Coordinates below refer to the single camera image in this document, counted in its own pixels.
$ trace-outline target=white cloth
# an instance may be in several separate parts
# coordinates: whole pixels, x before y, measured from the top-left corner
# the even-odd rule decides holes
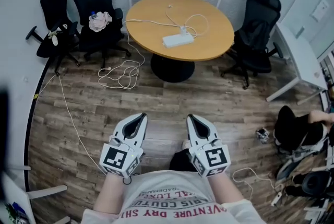
[[[113,20],[106,11],[104,13],[99,11],[96,15],[97,17],[95,19],[89,16],[89,28],[95,32],[100,32]]]
[[[86,209],[81,222],[110,223],[265,224],[250,201],[217,204],[207,179],[178,171],[132,176],[119,215]]]

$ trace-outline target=floor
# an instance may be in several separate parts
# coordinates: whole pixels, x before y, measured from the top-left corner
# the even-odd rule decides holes
[[[146,153],[142,172],[168,169],[173,154],[181,149],[187,138],[185,119],[189,113],[198,114],[216,126],[220,138],[228,145],[232,165],[230,172],[251,167],[261,177],[272,176],[281,164],[272,139],[262,144],[255,137],[261,127],[271,134],[280,108],[287,104],[296,115],[320,109],[318,97],[303,105],[297,99],[312,92],[303,85],[295,87],[277,100],[265,98],[294,77],[291,64],[272,58],[272,73],[250,77],[250,87],[242,88],[243,77],[220,71],[233,65],[226,55],[211,61],[196,63],[193,76],[182,83],[171,84],[159,80],[151,71],[151,54],[142,48],[146,62],[140,69],[139,81],[132,90],[106,89],[97,84],[101,65],[100,54],[92,55],[86,63],[82,54],[74,52],[82,65],[77,67],[64,60],[59,72],[64,93],[79,134],[88,152],[98,162],[102,145],[108,140],[116,123],[135,113],[146,112],[149,117]],[[108,66],[117,66],[123,53],[110,51]],[[133,53],[134,60],[141,60]],[[50,67],[44,84],[53,76]],[[58,78],[54,78],[38,97],[29,139],[29,184],[31,190],[66,184],[66,192],[32,201],[36,218],[52,223],[69,215],[80,221],[85,208],[92,208],[101,190],[104,175],[86,155],[71,125],[65,108]],[[324,156],[308,158],[297,168],[308,171],[312,166],[324,165]],[[249,171],[236,174],[247,179],[254,188],[252,202],[268,223],[303,223],[303,208],[310,202],[304,198],[284,197],[278,207],[270,203],[276,193],[267,181],[258,181]],[[250,189],[244,183],[237,186],[246,198]]]

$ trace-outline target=round wooden table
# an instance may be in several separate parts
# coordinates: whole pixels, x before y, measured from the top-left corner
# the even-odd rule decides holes
[[[232,45],[234,31],[227,17],[213,5],[203,0],[141,0],[128,12],[126,20],[152,20],[160,23],[173,22],[165,12],[178,24],[194,14],[202,14],[208,19],[209,30],[195,38],[191,44],[166,48],[162,38],[179,34],[180,29],[172,26],[161,26],[151,22],[127,22],[127,30],[132,39],[144,49],[153,53],[151,68],[162,80],[182,82],[194,72],[195,63],[217,58]],[[187,23],[198,34],[206,29],[203,17],[193,17]]]

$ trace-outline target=black office chair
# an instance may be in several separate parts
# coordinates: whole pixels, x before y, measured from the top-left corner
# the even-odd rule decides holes
[[[50,39],[48,35],[42,39],[35,32],[36,26],[33,27],[26,36],[26,40],[33,36],[41,42],[41,45],[37,50],[38,57],[56,58],[58,56],[57,65],[54,70],[56,75],[59,75],[58,68],[65,56],[68,56],[78,66],[80,66],[78,60],[69,53],[69,50],[78,44],[78,38],[80,35],[77,31],[78,22],[71,22],[67,17],[66,4],[67,0],[41,0],[41,6],[44,12],[47,28],[52,32],[58,27],[61,29],[61,32],[57,34],[57,46],[53,44],[52,39]]]
[[[280,3],[270,5],[270,0],[247,0],[243,25],[234,33],[234,45],[227,52],[236,64],[223,71],[221,77],[240,67],[246,80],[244,89],[247,89],[249,87],[247,70],[251,70],[254,76],[258,73],[271,72],[269,57],[275,53],[283,57],[276,43],[274,43],[275,49],[270,52],[266,47],[270,31],[280,18],[278,8]]]
[[[334,198],[332,171],[315,171],[307,174],[299,174],[293,178],[295,184],[301,186],[287,186],[285,192],[292,196],[312,198]]]
[[[83,25],[79,48],[81,51],[87,52],[85,54],[87,61],[92,53],[102,51],[102,68],[104,68],[107,48],[124,51],[127,56],[131,56],[129,50],[116,45],[124,37],[121,33],[123,12],[120,8],[113,8],[112,0],[74,0],[74,2],[79,11],[80,23]],[[107,11],[113,20],[105,29],[95,32],[88,26],[92,11],[96,13]]]
[[[259,1],[261,1],[261,3],[263,3],[264,5],[271,7],[278,13],[281,12],[282,5],[280,0],[259,0]]]

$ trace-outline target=white desk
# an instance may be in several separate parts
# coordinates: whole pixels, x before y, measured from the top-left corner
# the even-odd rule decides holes
[[[318,90],[306,99],[298,101],[298,105],[311,99],[323,90],[326,90],[327,84],[321,71],[320,64],[314,55],[311,45],[306,41],[306,39],[302,36],[296,39],[293,33],[291,33],[291,31],[281,23],[276,24],[275,31],[279,34],[289,51],[297,77],[276,91],[274,94],[270,95],[266,100],[272,101],[299,82],[306,82],[311,86],[317,87]]]
[[[2,175],[0,176],[2,176],[5,202],[8,204],[16,202],[26,212],[30,224],[36,224],[35,217],[33,215],[30,204],[31,199],[44,197],[67,190],[66,185],[60,185],[57,187],[47,188],[40,191],[25,192],[19,186],[17,186],[15,182],[5,172],[3,172]],[[58,221],[57,223],[65,224],[68,223],[69,221],[70,218],[65,217],[62,220]]]

